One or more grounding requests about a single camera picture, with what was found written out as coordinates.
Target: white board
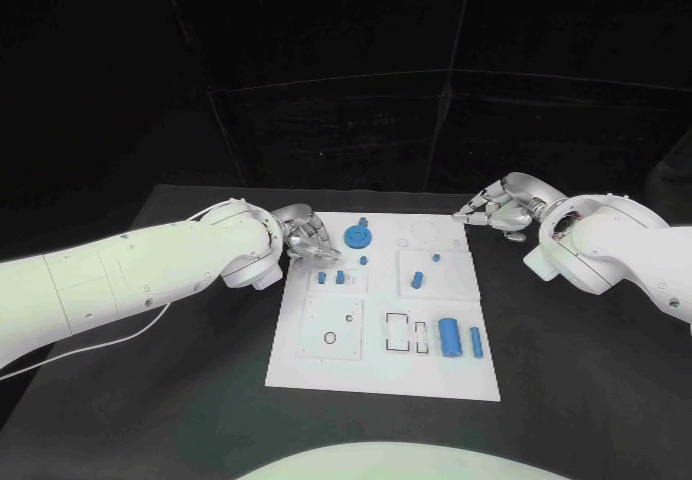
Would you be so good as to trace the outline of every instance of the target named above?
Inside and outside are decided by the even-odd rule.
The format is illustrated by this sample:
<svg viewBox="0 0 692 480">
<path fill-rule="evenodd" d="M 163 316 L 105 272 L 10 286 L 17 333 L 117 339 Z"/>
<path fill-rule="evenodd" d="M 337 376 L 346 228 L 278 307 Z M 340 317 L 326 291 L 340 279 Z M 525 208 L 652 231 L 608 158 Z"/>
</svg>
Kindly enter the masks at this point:
<svg viewBox="0 0 692 480">
<path fill-rule="evenodd" d="M 265 385 L 499 401 L 463 225 L 447 215 L 319 215 L 342 258 L 291 263 Z M 343 232 L 361 217 L 372 243 L 356 250 Z M 343 284 L 336 284 L 339 270 Z M 411 286 L 417 271 L 420 289 Z M 463 355 L 456 358 L 441 352 L 443 318 L 457 319 Z M 483 358 L 473 355 L 472 327 L 480 330 Z"/>
</svg>

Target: black tablecloth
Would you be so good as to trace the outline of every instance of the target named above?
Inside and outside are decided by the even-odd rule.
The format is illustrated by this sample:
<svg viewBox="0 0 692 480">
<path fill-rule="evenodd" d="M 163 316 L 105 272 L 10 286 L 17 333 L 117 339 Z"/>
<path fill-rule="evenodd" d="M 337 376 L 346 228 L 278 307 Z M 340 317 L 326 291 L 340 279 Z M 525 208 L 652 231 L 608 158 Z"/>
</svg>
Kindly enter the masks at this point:
<svg viewBox="0 0 692 480">
<path fill-rule="evenodd" d="M 267 209 L 450 214 L 467 196 L 159 186 L 133 228 L 228 197 Z M 134 340 L 42 368 L 0 432 L 0 478 L 228 479 L 346 442 L 461 447 L 575 479 L 692 478 L 689 326 L 623 282 L 603 296 L 467 229 L 502 402 L 264 386 L 283 282 L 221 281 Z M 153 312 L 61 342 L 120 338 Z"/>
</svg>

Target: white cable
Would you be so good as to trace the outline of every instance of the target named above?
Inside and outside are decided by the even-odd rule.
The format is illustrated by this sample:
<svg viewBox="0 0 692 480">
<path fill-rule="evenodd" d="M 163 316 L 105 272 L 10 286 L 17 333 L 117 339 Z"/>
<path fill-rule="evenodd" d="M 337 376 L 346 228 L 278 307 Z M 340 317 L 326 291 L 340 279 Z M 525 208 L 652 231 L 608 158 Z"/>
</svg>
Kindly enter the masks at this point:
<svg viewBox="0 0 692 480">
<path fill-rule="evenodd" d="M 49 358 L 48 360 L 43 360 L 42 362 L 36 363 L 36 364 L 32 365 L 30 367 L 26 367 L 26 368 L 23 368 L 22 370 L 17 370 L 16 372 L 4 375 L 3 377 L 0 377 L 0 381 L 7 380 L 7 378 L 13 377 L 15 375 L 19 375 L 20 373 L 27 372 L 29 370 L 33 370 L 35 368 L 39 368 L 39 367 L 43 366 L 46 363 L 55 362 L 55 361 L 59 360 L 61 358 L 69 357 L 69 355 L 74 355 L 75 353 L 88 352 L 89 350 L 95 350 L 97 348 L 108 347 L 108 346 L 111 346 L 111 345 L 115 345 L 117 343 L 127 342 L 127 340 L 131 340 L 134 337 L 137 337 L 138 335 L 141 335 L 141 334 L 149 330 L 149 328 L 151 327 L 151 325 L 153 325 L 153 324 L 159 321 L 159 319 L 162 318 L 162 316 L 163 316 L 163 314 L 166 313 L 166 310 L 169 309 L 169 307 L 170 307 L 170 303 L 167 303 L 166 306 L 163 307 L 163 310 L 159 312 L 159 315 L 156 316 L 154 320 L 151 320 L 151 323 L 150 323 L 134 335 L 130 335 L 128 337 L 121 338 L 120 340 L 114 340 L 113 342 L 100 343 L 98 345 L 92 345 L 91 347 L 85 347 L 85 348 L 79 348 L 79 349 L 76 349 L 76 350 L 72 350 L 71 352 L 66 352 L 66 353 L 64 353 L 62 355 L 58 355 L 56 357 Z"/>
<path fill-rule="evenodd" d="M 199 217 L 202 214 L 205 214 L 206 212 L 211 212 L 215 208 L 219 208 L 219 207 L 222 207 L 224 205 L 226 205 L 226 204 L 229 204 L 229 203 L 231 203 L 231 200 L 225 200 L 224 202 L 216 203 L 216 204 L 212 205 L 211 207 L 206 207 L 200 212 L 198 212 L 198 213 L 188 219 L 188 221 L 189 221 L 189 220 L 193 220 L 193 219 L 195 219 L 196 217 Z M 163 310 L 159 312 L 159 315 L 156 316 L 154 320 L 151 320 L 151 323 L 150 323 L 134 335 L 130 335 L 128 337 L 121 338 L 120 340 L 114 340 L 113 342 L 100 343 L 98 345 L 92 345 L 91 347 L 79 348 L 79 349 L 76 349 L 76 350 L 72 350 L 71 352 L 64 353 L 62 355 L 58 355 L 58 356 L 53 357 L 53 358 L 49 358 L 48 360 L 43 360 L 42 362 L 36 363 L 36 364 L 32 365 L 30 367 L 26 367 L 26 368 L 23 368 L 22 370 L 17 370 L 16 372 L 12 372 L 12 373 L 9 373 L 7 375 L 2 376 L 2 377 L 0 377 L 0 382 L 2 382 L 3 380 L 7 380 L 10 377 L 15 377 L 15 375 L 19 375 L 20 373 L 25 373 L 25 372 L 27 372 L 29 370 L 33 370 L 35 368 L 39 368 L 39 367 L 43 366 L 46 363 L 55 362 L 55 361 L 59 360 L 61 358 L 69 357 L 69 356 L 74 355 L 75 353 L 88 352 L 89 350 L 95 350 L 97 348 L 108 347 L 108 346 L 111 346 L 111 345 L 115 345 L 117 343 L 127 342 L 127 340 L 131 340 L 134 337 L 137 337 L 138 335 L 141 335 L 141 334 L 149 330 L 149 328 L 151 327 L 151 325 L 159 321 L 159 319 L 162 318 L 163 314 L 166 313 L 166 310 L 169 309 L 169 306 L 170 306 L 170 303 L 167 303 L 166 306 L 163 307 Z"/>
</svg>

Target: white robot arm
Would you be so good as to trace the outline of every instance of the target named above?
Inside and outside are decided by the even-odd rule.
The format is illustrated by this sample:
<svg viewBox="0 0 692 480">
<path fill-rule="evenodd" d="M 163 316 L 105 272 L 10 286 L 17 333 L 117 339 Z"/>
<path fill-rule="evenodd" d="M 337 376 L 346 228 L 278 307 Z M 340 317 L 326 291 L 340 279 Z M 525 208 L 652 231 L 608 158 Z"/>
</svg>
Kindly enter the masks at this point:
<svg viewBox="0 0 692 480">
<path fill-rule="evenodd" d="M 486 205 L 486 212 L 474 212 Z M 490 225 L 512 241 L 541 223 L 539 246 L 523 262 L 544 280 L 562 275 L 600 295 L 630 280 L 659 309 L 692 323 L 692 227 L 670 227 L 627 196 L 568 198 L 523 173 L 510 173 L 453 215 L 470 225 Z"/>
<path fill-rule="evenodd" d="M 291 257 L 337 259 L 307 205 L 231 199 L 189 220 L 0 264 L 0 368 L 40 346 L 202 291 L 216 277 L 261 290 Z"/>
</svg>

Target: table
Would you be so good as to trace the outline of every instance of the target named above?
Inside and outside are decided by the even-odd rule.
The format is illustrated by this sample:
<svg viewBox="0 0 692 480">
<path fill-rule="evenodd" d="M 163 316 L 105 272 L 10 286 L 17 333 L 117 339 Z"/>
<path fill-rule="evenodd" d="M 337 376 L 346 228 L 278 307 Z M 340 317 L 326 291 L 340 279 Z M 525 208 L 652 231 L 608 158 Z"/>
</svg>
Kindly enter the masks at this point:
<svg viewBox="0 0 692 480">
<path fill-rule="evenodd" d="M 464 195 L 154 188 L 133 228 L 229 197 L 267 209 L 454 212 Z M 502 402 L 267 388 L 283 282 L 221 281 L 134 340 L 45 366 L 0 432 L 0 478 L 228 479 L 309 449 L 402 441 L 466 448 L 575 479 L 692 478 L 688 325 L 623 282 L 593 296 L 469 228 Z M 136 332 L 153 312 L 59 342 Z"/>
</svg>

